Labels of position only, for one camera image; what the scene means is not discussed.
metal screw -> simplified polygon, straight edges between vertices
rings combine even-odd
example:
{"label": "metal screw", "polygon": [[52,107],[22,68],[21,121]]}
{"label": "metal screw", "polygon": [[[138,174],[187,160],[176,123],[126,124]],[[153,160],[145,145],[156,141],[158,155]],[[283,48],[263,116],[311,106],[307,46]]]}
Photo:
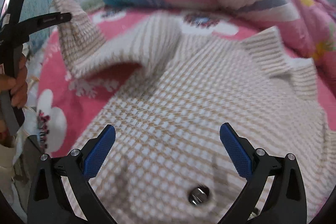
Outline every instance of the metal screw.
{"label": "metal screw", "polygon": [[265,155],[265,150],[263,150],[263,149],[261,149],[261,148],[258,148],[258,149],[257,149],[257,154],[258,154],[259,156],[263,156],[263,155]]}
{"label": "metal screw", "polygon": [[288,154],[288,158],[289,158],[290,160],[295,160],[295,156],[294,156],[293,154]]}
{"label": "metal screw", "polygon": [[192,205],[198,206],[208,201],[210,196],[210,189],[206,186],[199,186],[194,188],[189,194],[189,202]]}
{"label": "metal screw", "polygon": [[48,158],[48,154],[43,154],[42,156],[41,156],[41,160],[46,160]]}
{"label": "metal screw", "polygon": [[77,156],[79,154],[79,150],[78,149],[71,150],[70,154],[72,156]]}

person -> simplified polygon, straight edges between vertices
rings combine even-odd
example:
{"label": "person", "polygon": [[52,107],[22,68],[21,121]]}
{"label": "person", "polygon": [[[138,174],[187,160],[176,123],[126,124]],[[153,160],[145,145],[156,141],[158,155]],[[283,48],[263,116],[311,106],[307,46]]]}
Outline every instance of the person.
{"label": "person", "polygon": [[[0,75],[0,92],[10,90],[12,95],[12,106],[22,108],[27,102],[28,85],[26,82],[27,68],[26,57],[22,55],[19,63],[19,73],[17,78],[11,78],[7,75]],[[6,122],[0,113],[0,145],[8,147],[11,145],[12,139],[8,134]]]}

bed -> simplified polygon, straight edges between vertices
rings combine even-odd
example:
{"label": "bed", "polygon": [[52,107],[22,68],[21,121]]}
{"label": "bed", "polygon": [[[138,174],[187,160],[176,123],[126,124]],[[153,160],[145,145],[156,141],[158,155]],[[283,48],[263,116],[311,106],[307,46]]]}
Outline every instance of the bed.
{"label": "bed", "polygon": [[[157,12],[152,9],[101,8],[89,13],[92,22],[107,39],[114,39],[134,28]],[[213,34],[228,40],[242,40],[260,32],[247,21],[229,14],[202,12],[199,10],[169,10],[179,23],[183,33]],[[298,54],[285,46],[286,54],[296,58]],[[78,138],[83,133],[100,132],[105,124],[97,117],[116,92],[127,82],[137,64],[115,65],[89,79],[74,79],[67,71],[58,44],[58,32],[54,29],[44,47],[35,54],[29,66],[30,94],[25,110],[25,129],[29,134],[38,131],[41,149],[53,157],[66,155],[78,148]],[[326,113],[329,128],[336,131],[336,97],[327,83],[324,72],[318,69],[318,101]],[[32,121],[48,123],[48,134],[43,126],[36,128]],[[312,219],[323,206],[316,206]]]}

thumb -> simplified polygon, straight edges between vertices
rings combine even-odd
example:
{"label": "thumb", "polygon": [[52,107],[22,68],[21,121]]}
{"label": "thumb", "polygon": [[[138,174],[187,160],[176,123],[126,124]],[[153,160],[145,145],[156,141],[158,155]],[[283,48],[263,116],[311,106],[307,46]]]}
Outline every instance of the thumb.
{"label": "thumb", "polygon": [[16,85],[16,80],[7,75],[0,75],[0,91],[10,90]]}

waffle knit fabric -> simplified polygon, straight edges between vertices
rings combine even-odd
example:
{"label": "waffle knit fabric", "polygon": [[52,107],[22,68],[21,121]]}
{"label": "waffle knit fabric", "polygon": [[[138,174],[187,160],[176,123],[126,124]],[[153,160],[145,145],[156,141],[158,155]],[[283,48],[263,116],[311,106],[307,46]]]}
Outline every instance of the waffle knit fabric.
{"label": "waffle knit fabric", "polygon": [[[78,75],[121,61],[142,65],[73,147],[108,123],[115,127],[116,141],[90,184],[119,224],[217,223],[246,183],[219,139],[224,122],[270,155],[296,155],[308,222],[335,186],[335,133],[316,100],[315,67],[286,58],[276,28],[233,42],[181,34],[173,17],[157,13],[114,41],[92,45],[95,58],[75,48],[63,45],[63,56],[75,60]],[[200,184],[212,197],[194,207],[188,192]],[[64,187],[84,217],[66,179]]]}

